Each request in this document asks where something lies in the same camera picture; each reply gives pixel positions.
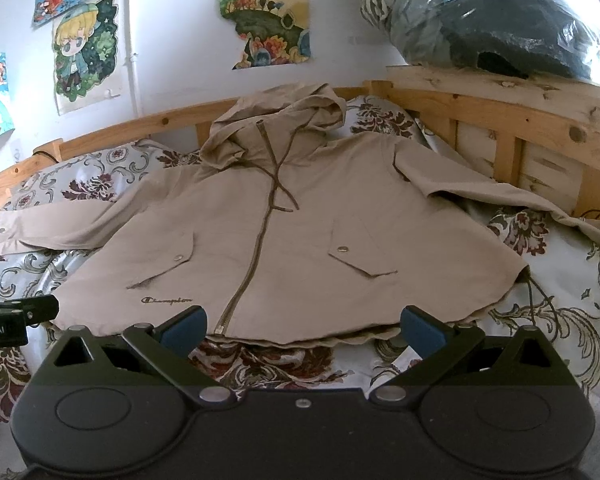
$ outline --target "bed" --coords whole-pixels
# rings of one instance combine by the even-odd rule
[[[536,192],[572,216],[600,219],[600,86],[403,66],[389,67],[385,80],[337,88],[336,93],[348,101],[347,122],[336,136],[373,130],[412,137],[499,182]],[[178,153],[147,137],[195,126],[201,146],[212,121],[234,103],[193,105],[40,146],[32,157],[0,173],[0,208],[112,201],[156,168],[197,164],[197,152]],[[544,331],[596,412],[596,434],[582,468],[600,479],[600,249],[544,213],[469,202],[464,207],[529,263],[532,276],[493,310],[464,322],[489,335],[510,335],[532,320]],[[90,254],[0,256],[0,298],[52,293]],[[11,409],[59,337],[51,323],[28,333],[27,346],[0,349],[4,478],[24,469],[8,428]],[[348,344],[332,338],[314,348],[278,349],[206,340],[189,358],[238,391],[268,386],[368,392],[419,361],[400,338],[351,343],[356,338]]]

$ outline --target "bedsheet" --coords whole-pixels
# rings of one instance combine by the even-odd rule
[[[336,134],[367,130],[413,137],[444,155],[458,156],[417,118],[379,98],[351,101],[347,122]],[[196,152],[175,153],[150,140],[102,150],[32,176],[14,190],[4,209],[56,200],[115,200],[126,186],[155,168],[197,162]],[[476,313],[464,322],[476,324],[489,335],[510,335],[532,322],[543,330],[594,407],[598,425],[582,468],[600,480],[600,250],[578,231],[543,213],[471,202],[464,208],[518,252],[530,268],[528,279],[512,288],[493,310]],[[87,251],[0,256],[0,297],[48,294],[89,256]],[[27,346],[0,349],[2,478],[14,478],[24,469],[8,427],[14,402],[60,335],[51,323],[30,328],[28,333]],[[205,340],[189,358],[197,368],[238,391],[261,386],[359,387],[366,393],[420,361],[399,337],[309,349]]]

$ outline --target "wall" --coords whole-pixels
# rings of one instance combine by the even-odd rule
[[[0,51],[8,57],[16,131],[0,137],[0,171],[13,164],[9,144],[22,155],[110,124],[197,102],[235,96],[285,82],[355,85],[384,77],[384,67],[404,61],[358,12],[358,0],[310,0],[314,59],[232,71],[244,47],[233,23],[220,17],[216,0],[128,0],[128,53],[136,54],[124,93],[58,116],[53,90],[52,26],[30,26],[33,0],[0,0]],[[175,136],[163,136],[175,142]]]

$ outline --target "hood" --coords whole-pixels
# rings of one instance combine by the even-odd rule
[[[200,161],[216,170],[247,162],[273,170],[324,146],[326,132],[344,124],[346,109],[327,84],[282,85],[242,97],[212,124]]]

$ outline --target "embroidered logo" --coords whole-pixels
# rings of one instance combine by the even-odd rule
[[[190,300],[189,298],[178,298],[177,300],[156,300],[155,298],[152,298],[151,296],[147,296],[145,298],[142,298],[143,303],[169,303],[170,305],[174,304],[174,303],[188,303],[189,301],[193,301]]]

